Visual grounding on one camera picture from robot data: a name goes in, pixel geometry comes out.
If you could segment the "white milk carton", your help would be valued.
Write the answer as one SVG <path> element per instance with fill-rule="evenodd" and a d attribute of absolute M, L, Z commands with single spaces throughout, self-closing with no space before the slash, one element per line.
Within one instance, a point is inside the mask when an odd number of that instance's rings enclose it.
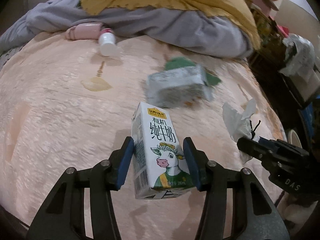
<path fill-rule="evenodd" d="M 169 199 L 194 187 L 169 112 L 140 102 L 132 118 L 137 199 Z"/>

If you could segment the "white crumpled tissue on bed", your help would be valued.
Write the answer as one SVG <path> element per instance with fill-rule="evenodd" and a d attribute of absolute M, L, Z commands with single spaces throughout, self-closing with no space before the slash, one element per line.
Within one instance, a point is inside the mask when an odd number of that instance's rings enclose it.
<path fill-rule="evenodd" d="M 224 103 L 222 107 L 223 122 L 234 142 L 238 142 L 242 137 L 247 139 L 255 138 L 251 116 L 255 114 L 256 110 L 256 100 L 254 98 L 247 102 L 246 108 L 242 113 L 239 113 L 227 102 Z"/>

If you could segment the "floral peach bed cover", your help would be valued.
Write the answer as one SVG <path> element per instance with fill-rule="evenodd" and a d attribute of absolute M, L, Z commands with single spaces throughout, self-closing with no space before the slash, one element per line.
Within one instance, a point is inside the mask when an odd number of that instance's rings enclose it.
<path fill-rule="evenodd" d="M 68 41 L 41 33 L 1 70 L 2 239 L 28 239 L 38 209 L 68 167 L 93 167 L 131 134 L 131 119 L 146 101 L 149 75 L 183 57 L 217 76 L 212 101 L 197 99 L 169 110 L 179 141 L 190 137 L 209 159 L 243 167 L 223 121 L 223 105 L 243 112 L 249 100 L 257 135 L 284 137 L 248 64 L 192 53 L 148 36 L 121 40 L 120 56 L 99 55 L 92 40 Z"/>

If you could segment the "light blue grey blanket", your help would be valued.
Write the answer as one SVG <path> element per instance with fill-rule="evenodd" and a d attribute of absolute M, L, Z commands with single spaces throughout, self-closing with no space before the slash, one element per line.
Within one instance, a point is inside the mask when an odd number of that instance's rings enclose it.
<path fill-rule="evenodd" d="M 228 18 L 207 17 L 201 11 L 151 6 L 129 10 L 110 8 L 89 15 L 80 0 L 48 0 L 39 3 L 1 35 L 1 52 L 22 46 L 37 34 L 65 31 L 87 22 L 101 22 L 117 36 L 149 37 L 199 54 L 244 58 L 253 52 L 249 36 Z"/>

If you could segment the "white small bottle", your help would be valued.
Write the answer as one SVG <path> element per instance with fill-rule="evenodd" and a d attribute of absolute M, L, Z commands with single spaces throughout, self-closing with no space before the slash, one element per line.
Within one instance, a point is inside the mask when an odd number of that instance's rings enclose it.
<path fill-rule="evenodd" d="M 116 36 L 110 28 L 104 28 L 100 31 L 98 39 L 100 53 L 103 56 L 116 56 L 119 53 L 116 45 Z"/>

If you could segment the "pink tube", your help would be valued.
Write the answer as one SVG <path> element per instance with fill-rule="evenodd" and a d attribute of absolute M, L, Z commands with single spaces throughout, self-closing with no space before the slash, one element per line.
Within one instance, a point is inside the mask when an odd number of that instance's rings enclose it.
<path fill-rule="evenodd" d="M 102 26 L 102 23 L 97 22 L 80 23 L 79 25 L 72 26 L 66 30 L 65 37 L 72 41 L 97 40 Z"/>

